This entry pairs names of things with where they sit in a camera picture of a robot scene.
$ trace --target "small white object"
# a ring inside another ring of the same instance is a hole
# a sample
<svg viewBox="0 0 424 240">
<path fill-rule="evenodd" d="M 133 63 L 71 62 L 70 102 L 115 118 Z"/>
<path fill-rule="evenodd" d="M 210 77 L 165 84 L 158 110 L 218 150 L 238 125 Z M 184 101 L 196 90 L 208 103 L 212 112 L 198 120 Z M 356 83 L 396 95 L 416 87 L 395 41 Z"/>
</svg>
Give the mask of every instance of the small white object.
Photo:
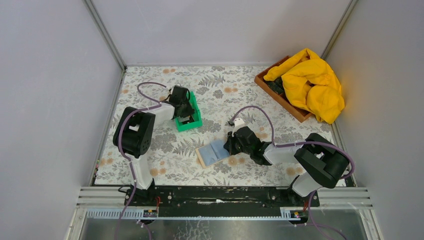
<svg viewBox="0 0 424 240">
<path fill-rule="evenodd" d="M 321 159 L 321 157 L 322 157 L 322 156 L 324 156 L 324 153 L 322 153 L 322 152 L 321 152 L 321 153 L 319 153 L 319 154 L 315 154 L 315 157 L 317 157 L 317 158 L 319 158 L 319 159 Z"/>
<path fill-rule="evenodd" d="M 139 130 L 139 127 L 140 127 L 140 125 L 137 124 L 135 126 L 129 126 L 128 128 L 137 132 Z"/>
<path fill-rule="evenodd" d="M 293 183 L 293 191 L 301 197 L 308 196 L 312 191 L 321 188 L 322 186 L 316 182 L 309 173 L 305 172 L 300 175 Z"/>
<path fill-rule="evenodd" d="M 231 135 L 234 137 L 234 133 L 243 127 L 246 127 L 245 121 L 243 121 L 243 119 L 241 119 L 240 117 L 234 119 L 234 128 L 232 130 Z"/>
</svg>

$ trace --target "floral pattern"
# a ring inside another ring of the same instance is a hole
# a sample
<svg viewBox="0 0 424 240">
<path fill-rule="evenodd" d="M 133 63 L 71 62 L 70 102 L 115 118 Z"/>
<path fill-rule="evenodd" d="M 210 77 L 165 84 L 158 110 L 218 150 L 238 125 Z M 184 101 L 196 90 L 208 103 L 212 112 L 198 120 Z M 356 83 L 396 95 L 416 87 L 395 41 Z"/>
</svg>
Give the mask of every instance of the floral pattern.
<svg viewBox="0 0 424 240">
<path fill-rule="evenodd" d="M 131 183 L 126 160 L 113 145 L 121 114 L 128 106 L 143 108 L 155 103 L 137 91 L 141 82 L 158 82 L 169 89 L 180 85 L 193 91 L 200 109 L 203 126 L 178 132 L 173 120 L 156 126 L 147 160 L 150 173 L 158 185 L 215 185 L 215 186 L 288 186 L 305 170 L 300 164 L 280 163 L 257 165 L 248 155 L 240 153 L 203 169 L 195 149 L 213 140 L 224 138 L 232 128 L 227 121 L 242 107 L 256 105 L 272 120 L 277 144 L 300 141 L 310 133 L 319 133 L 333 142 L 330 125 L 310 117 L 298 122 L 254 82 L 263 66 L 179 66 L 129 67 L 113 114 L 106 143 L 96 172 L 96 185 Z M 169 92 L 157 85 L 144 85 L 148 96 L 163 100 Z M 239 116 L 263 141 L 271 141 L 271 127 L 257 109 L 246 109 Z M 345 186 L 340 181 L 338 186 Z"/>
</svg>

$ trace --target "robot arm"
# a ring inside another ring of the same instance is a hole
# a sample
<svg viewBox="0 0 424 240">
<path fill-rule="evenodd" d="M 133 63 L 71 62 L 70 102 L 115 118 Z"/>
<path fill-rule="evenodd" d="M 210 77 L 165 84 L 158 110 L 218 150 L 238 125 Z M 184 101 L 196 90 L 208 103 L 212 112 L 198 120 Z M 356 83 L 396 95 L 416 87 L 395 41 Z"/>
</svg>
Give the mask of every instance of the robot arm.
<svg viewBox="0 0 424 240">
<path fill-rule="evenodd" d="M 122 150 L 131 158 L 137 188 L 142 190 L 149 188 L 153 180 L 145 155 L 151 144 L 153 129 L 160 123 L 174 118 L 187 118 L 195 112 L 189 103 L 190 93 L 187 88 L 174 86 L 167 99 L 161 102 L 160 106 L 134 114 L 123 126 L 128 115 L 136 110 L 130 106 L 125 108 L 113 135 L 113 144 L 118 146 L 119 131 L 123 128 Z"/>
<path fill-rule="evenodd" d="M 317 133 L 311 133 L 306 141 L 331 144 Z M 241 118 L 234 120 L 224 148 L 230 155 L 248 154 L 259 165 L 300 163 L 306 172 L 294 179 L 290 188 L 301 197 L 321 187 L 334 188 L 349 165 L 344 155 L 330 147 L 304 144 L 278 148 L 270 141 L 261 141 Z"/>
</svg>

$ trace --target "cable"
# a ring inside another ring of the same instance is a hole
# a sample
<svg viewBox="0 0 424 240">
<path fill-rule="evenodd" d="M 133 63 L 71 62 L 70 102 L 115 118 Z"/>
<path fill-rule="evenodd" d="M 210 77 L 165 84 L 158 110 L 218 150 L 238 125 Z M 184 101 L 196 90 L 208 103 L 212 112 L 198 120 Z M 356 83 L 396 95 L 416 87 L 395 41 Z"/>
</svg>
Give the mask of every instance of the cable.
<svg viewBox="0 0 424 240">
<path fill-rule="evenodd" d="M 137 114 L 137 113 L 139 113 L 139 112 L 146 111 L 146 110 L 157 109 L 157 108 L 159 108 L 159 107 L 162 105 L 162 104 L 161 104 L 158 100 L 153 99 L 153 98 L 151 98 L 151 97 L 149 97 L 149 96 L 147 96 L 147 95 L 143 94 L 143 93 L 140 91 L 140 88 L 139 88 L 139 87 L 140 87 L 141 85 L 144 85 L 144 84 L 155 84 L 155 85 L 159 85 L 159 86 L 162 86 L 162 87 L 165 87 L 165 88 L 166 88 L 166 86 L 165 86 L 165 85 L 163 85 L 163 84 L 161 84 L 161 83 L 158 83 L 158 82 L 151 82 L 151 81 L 147 81 L 147 82 L 142 82 L 142 83 L 140 83 L 140 84 L 137 86 L 137 90 L 138 90 L 138 92 L 139 92 L 139 93 L 140 93 L 143 97 L 145 97 L 145 98 L 147 98 L 147 99 L 149 99 L 149 100 L 152 100 L 152 101 L 154 101 L 155 103 L 158 103 L 158 104 L 157 104 L 157 105 L 155 105 L 155 106 L 152 106 L 152 107 L 140 108 L 140 109 L 136 109 L 136 110 L 132 111 L 132 112 L 131 112 L 128 116 L 126 116 L 125 120 L 122 122 L 121 128 L 119 129 L 119 135 L 118 135 L 118 149 L 119 149 L 119 152 L 120 152 L 120 154 L 122 155 L 122 157 L 124 157 L 125 159 L 127 159 L 127 160 L 129 161 L 129 169 L 131 170 L 132 179 L 134 180 L 134 188 L 132 189 L 131 195 L 129 196 L 128 201 L 126 202 L 125 206 L 123 207 L 123 209 L 122 209 L 122 211 L 121 211 L 121 213 L 120 213 L 120 215 L 119 215 L 118 222 L 117 222 L 117 224 L 116 224 L 115 234 L 114 234 L 114 239 L 115 239 L 115 240 L 117 240 L 117 239 L 118 239 L 118 232 L 119 232 L 119 228 L 120 228 L 121 219 L 122 219 L 122 217 L 123 217 L 123 215 L 124 215 L 124 213 L 125 213 L 125 210 L 127 209 L 128 205 L 130 205 L 131 200 L 133 199 L 134 194 L 136 193 L 136 189 L 137 189 L 137 178 L 136 178 L 136 173 L 134 172 L 133 163 L 132 163 L 132 161 L 131 161 L 131 158 L 130 158 L 130 157 L 128 157 L 127 155 L 125 155 L 124 150 L 122 149 L 122 134 L 124 133 L 124 126 L 126 126 L 126 125 L 127 125 L 128 121 L 130 120 L 130 118 L 131 118 L 134 114 Z"/>
<path fill-rule="evenodd" d="M 337 146 L 335 146 L 333 144 L 328 144 L 328 143 L 319 142 L 319 141 L 301 141 L 301 142 L 292 142 L 292 143 L 286 143 L 286 144 L 277 145 L 275 143 L 275 140 L 274 140 L 274 126 L 273 126 L 273 123 L 271 122 L 271 119 L 268 116 L 268 114 L 262 108 L 260 108 L 258 106 L 249 105 L 249 106 L 242 107 L 240 110 L 238 110 L 234 114 L 234 116 L 231 118 L 231 121 L 234 121 L 234 119 L 236 119 L 237 115 L 241 111 L 243 111 L 245 109 L 248 109 L 248 108 L 254 108 L 254 109 L 260 110 L 265 115 L 266 119 L 268 119 L 269 125 L 271 126 L 271 142 L 272 142 L 272 145 L 274 145 L 276 148 L 288 148 L 288 147 L 294 147 L 294 146 L 297 146 L 297 145 L 304 145 L 304 144 L 320 145 L 320 146 L 332 148 L 332 149 L 338 151 L 339 153 L 341 153 L 343 156 L 345 156 L 347 158 L 347 160 L 349 161 L 349 163 L 350 163 L 350 171 L 349 171 L 349 173 L 346 174 L 346 175 L 343 175 L 340 179 L 346 179 L 346 178 L 350 177 L 354 173 L 354 171 L 355 171 L 355 163 L 354 163 L 353 159 L 351 158 L 351 156 L 349 156 L 347 152 L 345 152 L 344 150 L 340 149 L 339 147 L 337 147 Z"/>
<path fill-rule="evenodd" d="M 143 227 L 146 227 L 147 232 L 148 232 L 148 239 L 149 239 L 149 240 L 152 240 L 152 231 L 151 231 L 151 230 L 150 230 L 150 228 L 147 226 L 147 224 L 145 224 L 144 222 L 142 222 L 142 221 L 140 221 L 140 220 L 138 220 L 138 221 L 137 221 L 137 224 L 140 224 L 142 228 L 143 228 Z"/>
<path fill-rule="evenodd" d="M 324 237 L 326 237 L 329 240 L 334 240 L 333 238 L 331 238 L 330 236 L 328 236 L 327 234 L 325 234 L 323 231 L 321 231 L 321 228 L 328 228 L 331 229 L 333 231 L 335 231 L 336 233 L 338 233 L 340 236 L 342 236 L 345 240 L 348 240 L 348 238 L 338 229 L 329 226 L 329 225 L 324 225 L 324 224 L 318 224 L 315 222 L 314 218 L 312 217 L 312 212 L 311 212 L 311 202 L 312 202 L 312 197 L 314 196 L 314 194 L 317 192 L 317 190 L 314 190 L 313 192 L 310 193 L 309 196 L 309 204 L 307 205 L 307 210 L 309 212 L 309 218 L 312 221 L 312 224 L 316 227 L 316 229 L 318 230 L 319 233 L 321 233 Z"/>
<path fill-rule="evenodd" d="M 137 91 L 138 91 L 138 93 L 140 93 L 146 99 L 151 100 L 151 101 L 159 104 L 160 101 L 158 101 L 158 100 L 156 100 L 156 99 L 154 99 L 152 97 L 149 97 L 149 96 L 145 95 L 144 93 L 142 93 L 142 91 L 140 90 L 140 86 L 141 85 L 145 85 L 145 84 L 155 84 L 155 85 L 159 85 L 159 86 L 164 87 L 164 88 L 166 88 L 167 86 L 163 85 L 162 83 L 154 82 L 154 81 L 146 81 L 146 82 L 142 82 L 142 83 L 140 83 L 140 84 L 137 85 Z"/>
<path fill-rule="evenodd" d="M 157 196 L 155 199 L 156 199 L 156 217 L 159 217 L 158 208 L 159 208 L 159 204 L 161 204 L 161 197 Z"/>
<path fill-rule="evenodd" d="M 330 229 L 330 230 L 333 230 L 334 232 L 336 232 L 336 233 L 338 233 L 338 234 L 340 234 L 340 236 L 342 236 L 345 240 L 347 240 L 348 238 L 346 237 L 346 235 L 343 233 L 343 232 L 341 232 L 340 230 L 338 230 L 337 228 L 335 228 L 335 227 L 332 227 L 332 226 L 328 226 L 328 225 L 324 225 L 324 224 L 319 224 L 319 223 L 317 223 L 316 224 L 316 226 L 318 226 L 318 227 L 320 227 L 320 228 L 324 228 L 324 229 Z M 308 225 L 308 224 L 296 224 L 296 227 L 315 227 L 314 225 Z"/>
</svg>

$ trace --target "glass panel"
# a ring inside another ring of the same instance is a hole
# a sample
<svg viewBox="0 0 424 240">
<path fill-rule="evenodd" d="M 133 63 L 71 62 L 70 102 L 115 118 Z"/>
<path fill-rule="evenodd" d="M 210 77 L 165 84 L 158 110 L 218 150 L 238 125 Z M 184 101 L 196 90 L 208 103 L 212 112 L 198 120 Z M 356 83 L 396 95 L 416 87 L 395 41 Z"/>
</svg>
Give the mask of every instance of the glass panel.
<svg viewBox="0 0 424 240">
<path fill-rule="evenodd" d="M 347 239 L 366 240 L 361 216 L 356 210 L 313 210 L 317 224 L 329 225 L 341 230 Z M 117 219 L 94 219 L 85 221 L 83 240 L 113 240 Z M 149 224 L 152 238 L 158 240 L 258 240 L 258 239 L 314 239 L 325 240 L 312 224 L 294 227 L 288 221 L 270 220 L 156 220 Z M 337 233 L 323 229 L 335 240 L 343 239 Z M 147 229 L 135 220 L 122 220 L 120 240 L 149 239 Z"/>
</svg>

